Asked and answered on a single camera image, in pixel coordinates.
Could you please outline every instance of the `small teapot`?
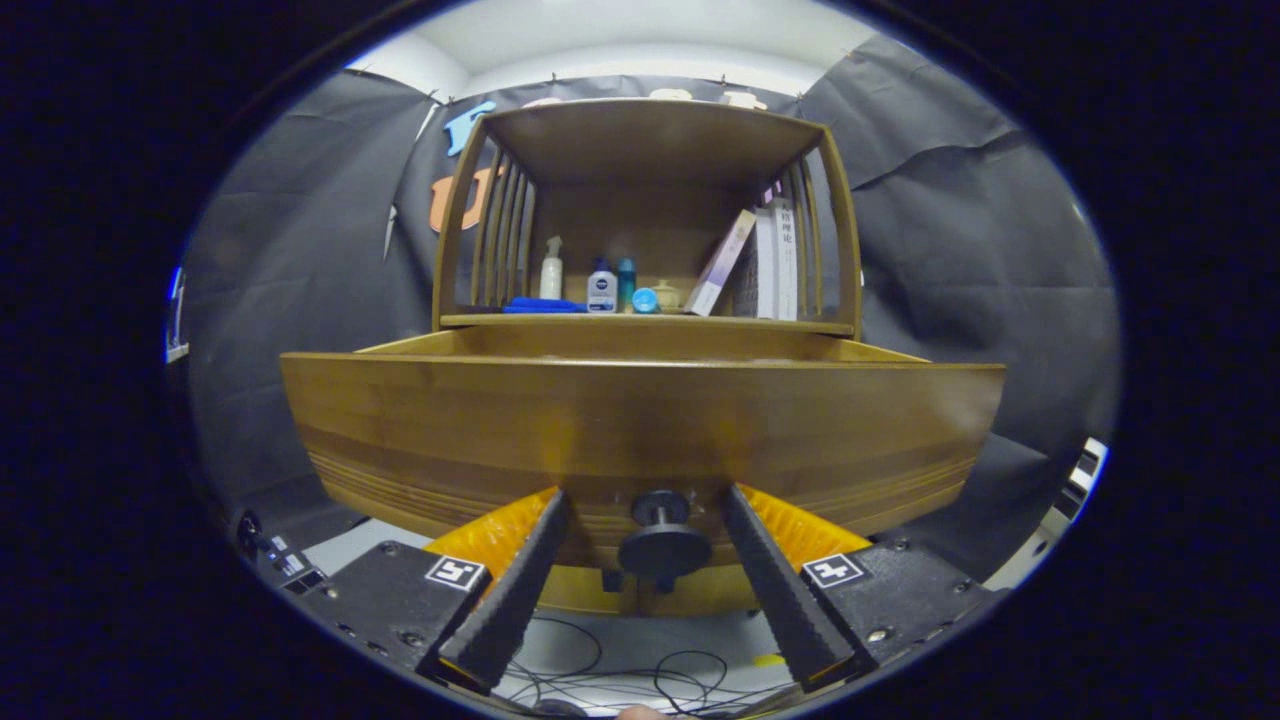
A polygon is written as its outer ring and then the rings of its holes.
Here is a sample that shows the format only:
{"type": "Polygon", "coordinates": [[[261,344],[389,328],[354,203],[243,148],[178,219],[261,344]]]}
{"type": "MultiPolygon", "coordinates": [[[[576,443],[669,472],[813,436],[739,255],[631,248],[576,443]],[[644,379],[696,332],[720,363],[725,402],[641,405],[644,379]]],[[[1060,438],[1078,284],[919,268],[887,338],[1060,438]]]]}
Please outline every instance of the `small teapot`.
{"type": "Polygon", "coordinates": [[[653,286],[654,293],[658,295],[658,307],[663,313],[680,313],[680,291],[667,284],[667,281],[659,279],[658,284],[653,286]]]}

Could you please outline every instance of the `white book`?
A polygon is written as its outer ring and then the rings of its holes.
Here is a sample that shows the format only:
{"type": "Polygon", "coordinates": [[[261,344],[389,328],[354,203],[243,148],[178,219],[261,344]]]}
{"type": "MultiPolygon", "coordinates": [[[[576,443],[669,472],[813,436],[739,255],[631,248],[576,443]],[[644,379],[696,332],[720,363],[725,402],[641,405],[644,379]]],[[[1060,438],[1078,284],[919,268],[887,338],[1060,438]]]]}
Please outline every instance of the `white book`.
{"type": "Polygon", "coordinates": [[[777,249],[778,277],[777,319],[795,320],[796,305],[800,300],[800,264],[796,258],[796,222],[791,201],[774,197],[769,201],[773,210],[774,247],[777,249]]]}
{"type": "Polygon", "coordinates": [[[735,316],[777,319],[776,256],[773,217],[769,210],[756,208],[755,229],[739,260],[737,290],[733,292],[735,316]]]}
{"type": "Polygon", "coordinates": [[[742,252],[742,246],[746,245],[746,236],[750,234],[751,225],[754,224],[755,213],[742,210],[737,214],[733,227],[721,240],[716,247],[716,254],[712,255],[710,261],[703,269],[701,277],[698,278],[698,284],[689,293],[689,300],[685,301],[685,313],[694,313],[704,318],[710,316],[712,309],[716,306],[716,300],[719,297],[721,291],[724,290],[730,270],[737,263],[737,256],[742,252]]]}

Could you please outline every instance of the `white ceiling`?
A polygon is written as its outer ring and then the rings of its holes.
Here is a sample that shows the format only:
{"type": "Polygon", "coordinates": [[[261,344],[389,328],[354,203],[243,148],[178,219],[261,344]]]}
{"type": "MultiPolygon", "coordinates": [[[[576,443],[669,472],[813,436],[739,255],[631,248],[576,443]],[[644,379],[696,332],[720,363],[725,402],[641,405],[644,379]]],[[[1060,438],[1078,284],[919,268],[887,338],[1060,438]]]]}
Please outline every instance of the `white ceiling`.
{"type": "Polygon", "coordinates": [[[829,68],[874,35],[813,0],[476,0],[415,32],[472,76],[568,50],[652,42],[735,47],[829,68]]]}

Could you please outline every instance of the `blue letter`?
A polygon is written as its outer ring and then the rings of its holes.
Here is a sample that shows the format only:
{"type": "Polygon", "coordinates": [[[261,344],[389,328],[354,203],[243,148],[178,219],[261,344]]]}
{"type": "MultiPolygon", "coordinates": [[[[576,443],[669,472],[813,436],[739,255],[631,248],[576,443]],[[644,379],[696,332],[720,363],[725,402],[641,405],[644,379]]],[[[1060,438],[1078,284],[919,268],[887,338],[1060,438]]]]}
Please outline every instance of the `blue letter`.
{"type": "Polygon", "coordinates": [[[449,133],[449,151],[445,155],[452,158],[458,152],[462,152],[462,147],[466,146],[467,138],[471,137],[471,128],[476,127],[476,120],[480,119],[480,115],[492,113],[497,108],[497,102],[488,100],[444,123],[444,132],[449,133]]]}

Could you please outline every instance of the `wooden cabinet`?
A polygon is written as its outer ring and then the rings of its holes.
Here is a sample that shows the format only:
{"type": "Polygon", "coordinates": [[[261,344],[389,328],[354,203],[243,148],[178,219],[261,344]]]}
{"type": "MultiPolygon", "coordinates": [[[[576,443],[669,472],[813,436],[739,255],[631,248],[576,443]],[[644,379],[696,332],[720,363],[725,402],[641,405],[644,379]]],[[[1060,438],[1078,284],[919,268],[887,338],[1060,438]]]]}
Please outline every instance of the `wooden cabinet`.
{"type": "MultiPolygon", "coordinates": [[[[731,482],[860,534],[959,496],[1004,368],[932,364],[856,341],[856,232],[826,128],[712,104],[564,102],[484,118],[460,181],[474,176],[486,142],[497,143],[504,179],[477,200],[470,252],[462,217],[475,188],[453,186],[438,332],[353,354],[282,356],[300,437],[334,498],[436,537],[559,486],[573,521],[547,603],[692,614],[754,602],[719,523],[717,500],[731,482]],[[732,215],[780,177],[791,178],[781,187],[797,214],[823,210],[809,197],[812,173],[799,168],[810,152],[841,188],[824,210],[837,232],[827,246],[838,250],[818,260],[838,264],[827,277],[840,287],[810,287],[804,322],[732,318],[723,304],[712,318],[495,311],[536,282],[531,241],[549,234],[564,238],[571,300],[593,255],[632,256],[637,284],[660,275],[687,292],[732,215]],[[824,293],[838,301],[824,307],[824,293]],[[658,488],[691,500],[690,524],[712,538],[710,566],[678,583],[678,602],[603,593],[586,569],[617,568],[618,543],[636,528],[631,498],[658,488]]],[[[810,252],[822,246],[819,224],[809,224],[810,252]]]]}

